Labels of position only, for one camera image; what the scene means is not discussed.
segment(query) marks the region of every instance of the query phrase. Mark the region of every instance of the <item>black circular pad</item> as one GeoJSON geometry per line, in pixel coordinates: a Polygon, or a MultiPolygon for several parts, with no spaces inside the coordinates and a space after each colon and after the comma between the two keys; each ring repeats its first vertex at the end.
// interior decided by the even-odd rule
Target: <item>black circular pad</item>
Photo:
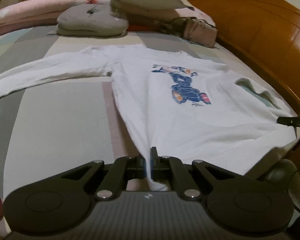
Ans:
{"type": "Polygon", "coordinates": [[[284,230],[294,205],[286,192],[270,184],[237,177],[214,185],[207,208],[221,226],[241,234],[262,236],[284,230]]]}
{"type": "Polygon", "coordinates": [[[4,216],[14,231],[49,235],[79,223],[89,208],[89,197],[75,182],[43,180],[9,194],[4,216]]]}
{"type": "Polygon", "coordinates": [[[26,199],[27,208],[39,213],[51,212],[61,204],[62,196],[52,191],[36,192],[26,199]]]}

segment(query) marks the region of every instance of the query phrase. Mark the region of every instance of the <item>white long-sleeve shirt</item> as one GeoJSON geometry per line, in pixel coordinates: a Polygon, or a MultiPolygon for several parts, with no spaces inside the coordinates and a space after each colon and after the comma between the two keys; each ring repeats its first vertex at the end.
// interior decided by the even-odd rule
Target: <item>white long-sleeve shirt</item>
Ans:
{"type": "MultiPolygon", "coordinates": [[[[77,76],[112,73],[117,108],[145,157],[150,148],[191,164],[202,159],[245,174],[272,148],[296,139],[283,101],[226,65],[144,45],[89,47],[30,62],[0,74],[0,97],[15,90],[77,76]],[[245,84],[273,107],[237,85],[245,84]]],[[[151,183],[153,190],[162,185],[151,183]]]]}

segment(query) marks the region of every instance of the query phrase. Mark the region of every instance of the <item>metal pivot screw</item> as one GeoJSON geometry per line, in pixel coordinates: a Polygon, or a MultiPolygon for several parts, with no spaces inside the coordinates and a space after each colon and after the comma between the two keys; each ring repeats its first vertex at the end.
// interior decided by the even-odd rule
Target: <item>metal pivot screw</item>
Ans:
{"type": "Polygon", "coordinates": [[[112,196],[112,192],[110,190],[103,189],[97,192],[97,196],[99,198],[109,198],[112,196]]]}
{"type": "Polygon", "coordinates": [[[187,197],[190,197],[190,198],[194,198],[194,197],[199,197],[200,196],[200,191],[199,190],[196,190],[196,189],[187,189],[184,194],[187,196],[187,197]]]}

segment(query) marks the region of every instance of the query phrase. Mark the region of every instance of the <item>bed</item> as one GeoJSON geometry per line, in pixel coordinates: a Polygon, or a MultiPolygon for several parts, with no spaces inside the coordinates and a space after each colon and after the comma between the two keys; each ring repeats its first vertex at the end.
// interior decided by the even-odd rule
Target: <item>bed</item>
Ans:
{"type": "MultiPolygon", "coordinates": [[[[151,49],[182,50],[193,57],[225,63],[233,71],[255,80],[263,87],[278,91],[287,105],[291,106],[291,113],[300,114],[300,88],[286,84],[288,81],[284,75],[274,78],[273,72],[266,68],[266,63],[254,68],[256,63],[253,65],[249,55],[236,47],[239,41],[226,39],[232,36],[222,25],[224,20],[218,17],[217,10],[213,9],[217,5],[203,0],[189,1],[215,20],[219,40],[213,49],[156,32],[129,32],[125,37],[113,39],[72,38],[47,35],[55,29],[54,25],[37,26],[0,36],[0,73],[30,61],[62,52],[76,52],[91,45],[144,44],[151,49]]],[[[247,176],[258,178],[292,149],[300,149],[300,129],[296,129],[296,135],[297,140],[269,152],[247,176]]],[[[102,159],[105,163],[112,163],[118,157],[137,154],[115,108],[111,77],[68,79],[27,88],[0,98],[2,200],[18,187],[92,160],[102,159]]],[[[146,181],[131,181],[128,184],[128,190],[141,189],[148,189],[146,181]]],[[[4,236],[9,232],[9,227],[4,219],[0,219],[0,235],[4,236]]]]}

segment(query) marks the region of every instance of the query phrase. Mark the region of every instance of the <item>gray pillow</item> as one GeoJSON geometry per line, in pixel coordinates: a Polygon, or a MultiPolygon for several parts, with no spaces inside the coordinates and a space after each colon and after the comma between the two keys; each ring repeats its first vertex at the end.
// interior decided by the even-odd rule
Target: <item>gray pillow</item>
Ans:
{"type": "Polygon", "coordinates": [[[57,22],[63,29],[93,31],[93,36],[100,37],[120,35],[129,26],[125,15],[117,10],[112,11],[110,3],[70,7],[60,14],[57,22]]]}
{"type": "MultiPolygon", "coordinates": [[[[87,31],[87,30],[67,30],[60,26],[60,24],[57,24],[57,29],[55,32],[50,34],[58,34],[62,36],[75,36],[75,37],[101,37],[97,32],[95,31],[87,31]]],[[[125,34],[127,34],[126,31],[123,33],[120,33],[119,36],[116,35],[118,38],[123,37],[125,34]]]]}

